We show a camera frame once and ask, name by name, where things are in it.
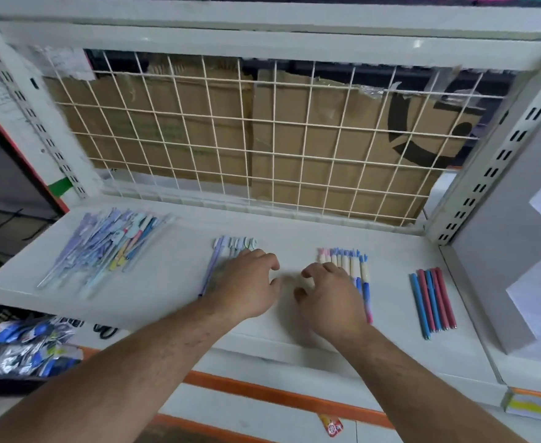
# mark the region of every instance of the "cardboard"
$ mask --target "cardboard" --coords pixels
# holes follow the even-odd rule
[[[258,80],[273,81],[272,71],[260,70]],[[280,71],[277,72],[277,82],[309,84],[310,78]],[[272,120],[273,118],[273,87],[258,82],[254,88],[253,149],[286,154],[274,157],[274,201],[286,204],[297,204],[298,201],[301,206],[322,208],[325,199],[327,209],[348,212],[352,207],[352,217],[373,219],[374,216],[355,213],[377,214],[384,197],[383,194],[360,191],[354,199],[354,204],[352,201],[354,189],[359,183],[363,163],[374,133],[342,129],[336,149],[338,129],[308,126],[306,131],[304,124],[308,116],[308,102],[308,124],[339,126],[347,95],[347,90],[329,88],[331,86],[346,87],[339,82],[316,79],[313,85],[311,101],[309,101],[309,87],[276,87],[276,121],[303,124],[276,124],[274,126],[274,149],[272,124],[256,122],[257,119]],[[375,91],[369,91],[368,87],[355,86],[350,91],[348,99],[344,127],[405,131],[404,133],[376,133],[368,157],[370,163],[367,164],[363,172],[360,188],[386,191],[395,173],[395,178],[389,189],[390,192],[428,195],[440,173],[439,171],[431,171],[420,189],[423,179],[428,174],[428,170],[423,168],[432,165],[445,138],[414,134],[401,161],[401,164],[413,166],[413,168],[398,168],[396,172],[394,166],[371,164],[398,164],[401,153],[410,137],[409,132],[414,127],[426,97],[404,97],[399,93],[390,94],[387,97],[379,125],[376,127],[382,98],[380,95],[375,96]],[[449,134],[460,110],[461,106],[428,100],[415,133]],[[468,136],[482,113],[482,109],[467,108],[459,118],[452,134]],[[437,160],[436,167],[447,167],[464,142],[463,139],[449,139]],[[334,156],[338,159],[348,159],[354,162],[334,163],[332,177],[329,179],[332,162],[319,158],[333,158]],[[253,154],[253,177],[273,178],[272,168],[273,158],[271,155]],[[304,184],[323,185],[327,185],[329,179],[330,186],[341,188],[330,188],[327,194],[325,187],[302,185],[299,189],[300,179]],[[272,199],[272,183],[253,179],[251,192],[256,199],[269,201]],[[412,196],[388,194],[383,201],[380,214],[403,217],[410,209],[407,216],[416,218],[425,199],[419,198],[412,205],[413,199]],[[401,222],[399,219],[389,218],[378,218],[378,221],[394,225],[400,225]]]
[[[241,120],[240,86],[235,63],[232,66],[232,62],[227,59],[206,58],[205,70],[200,57],[178,56],[170,63],[175,74],[179,76],[203,77],[206,71],[208,78],[234,80],[235,82],[208,81],[213,116],[234,119],[214,119],[215,129],[213,129],[210,117],[185,116],[185,129],[182,116],[179,115],[181,110],[178,96],[184,114],[210,116],[205,81],[177,79],[177,96],[171,78],[156,76],[171,74],[168,58],[154,55],[148,74],[145,75],[145,84],[139,74],[116,75],[114,78],[106,76],[90,82],[72,78],[63,79],[75,104],[92,106],[77,107],[79,115],[72,106],[60,106],[71,130],[74,133],[87,133],[85,123],[92,135],[101,135],[93,137],[96,142],[94,145],[88,135],[77,134],[76,137],[83,149],[91,158],[111,160],[106,162],[108,168],[126,169],[128,166],[131,171],[146,174],[151,174],[151,169],[155,175],[166,177],[175,175],[177,178],[186,179],[196,179],[195,171],[199,171],[200,180],[209,182],[221,182],[220,172],[246,176],[244,146],[246,144],[247,149],[251,149],[252,126],[250,122]],[[241,78],[252,80],[245,75]],[[71,103],[59,80],[45,78],[45,82],[56,101]],[[95,107],[97,103],[88,84],[91,85],[98,103],[103,107],[104,115]],[[241,94],[244,117],[251,118],[252,84],[242,83]],[[121,96],[129,112],[125,110]],[[157,121],[154,111],[160,112],[157,114]],[[215,149],[215,139],[219,148],[237,151],[218,151]],[[182,143],[203,147],[193,148],[191,155],[190,148],[183,146]],[[104,163],[100,161],[92,160],[92,162],[98,168],[105,168]],[[230,175],[223,176],[225,183],[246,185],[247,178]]]

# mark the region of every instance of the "person's right hand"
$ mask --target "person's right hand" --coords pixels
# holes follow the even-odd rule
[[[363,298],[342,268],[333,263],[313,263],[301,275],[313,278],[315,288],[307,293],[296,288],[294,295],[307,325],[336,346],[342,338],[355,337],[367,325]]]

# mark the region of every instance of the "bundle of pens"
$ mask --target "bundle of pens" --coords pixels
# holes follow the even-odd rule
[[[422,336],[429,340],[430,333],[457,328],[455,314],[444,284],[440,268],[418,270],[410,274]]]
[[[321,264],[332,262],[339,268],[343,268],[352,279],[359,293],[363,296],[367,322],[373,323],[371,313],[371,290],[369,285],[369,268],[367,255],[361,254],[359,250],[344,250],[339,247],[319,249],[319,262]]]
[[[80,296],[88,298],[108,273],[117,268],[128,272],[172,218],[171,214],[158,218],[152,213],[117,208],[108,214],[86,213],[37,288],[43,289],[52,282],[63,283],[74,273],[87,272]]]
[[[198,296],[202,297],[205,294],[220,256],[224,257],[224,260],[228,260],[238,256],[238,253],[244,249],[254,250],[257,248],[258,241],[255,238],[230,237],[223,235],[222,237],[215,239],[215,242],[213,243],[213,254],[209,260],[209,265],[207,266],[207,271],[202,280],[201,290]],[[226,249],[228,250],[228,255],[224,255]]]

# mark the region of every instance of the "white shelf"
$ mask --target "white shelf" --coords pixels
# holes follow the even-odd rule
[[[36,290],[83,214],[113,206],[171,212],[178,220],[133,271],[113,274],[87,301],[77,297],[74,279],[62,288]],[[441,253],[423,237],[162,202],[94,198],[72,209],[1,268],[0,303],[134,331],[196,298],[213,240],[222,234],[256,237],[260,247],[278,255],[281,270],[277,274],[293,279],[315,260],[317,247],[355,247],[367,252],[375,326],[474,400],[500,404],[506,387],[496,379]],[[458,329],[425,341],[408,274],[435,266],[443,269]],[[285,285],[276,306],[259,318],[244,321],[214,348],[356,377],[326,342],[299,325],[292,298],[294,282]]]
[[[504,352],[455,251],[451,246],[441,247],[441,249],[498,376],[509,387],[541,392],[541,362],[510,356]]]

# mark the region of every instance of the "red package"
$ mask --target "red package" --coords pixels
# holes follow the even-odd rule
[[[338,417],[330,417],[329,415],[324,415],[322,413],[318,414],[319,419],[324,425],[324,429],[330,437],[337,436],[344,429],[344,425]]]

